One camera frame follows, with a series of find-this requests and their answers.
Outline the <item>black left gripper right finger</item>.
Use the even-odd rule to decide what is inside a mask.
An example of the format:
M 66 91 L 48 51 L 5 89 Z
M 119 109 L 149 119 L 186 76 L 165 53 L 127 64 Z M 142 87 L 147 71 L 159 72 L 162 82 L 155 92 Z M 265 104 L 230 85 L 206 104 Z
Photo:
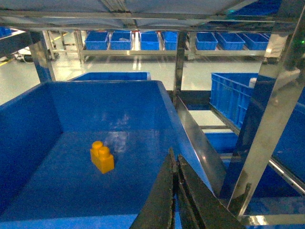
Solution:
M 244 229 L 182 156 L 177 160 L 178 206 L 183 229 Z

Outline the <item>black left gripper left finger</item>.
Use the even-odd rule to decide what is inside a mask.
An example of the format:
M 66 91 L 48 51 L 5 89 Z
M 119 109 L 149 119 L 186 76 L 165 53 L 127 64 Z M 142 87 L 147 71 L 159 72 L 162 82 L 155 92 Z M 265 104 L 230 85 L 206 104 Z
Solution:
M 172 148 L 165 157 L 150 194 L 132 229 L 175 228 L 176 160 Z

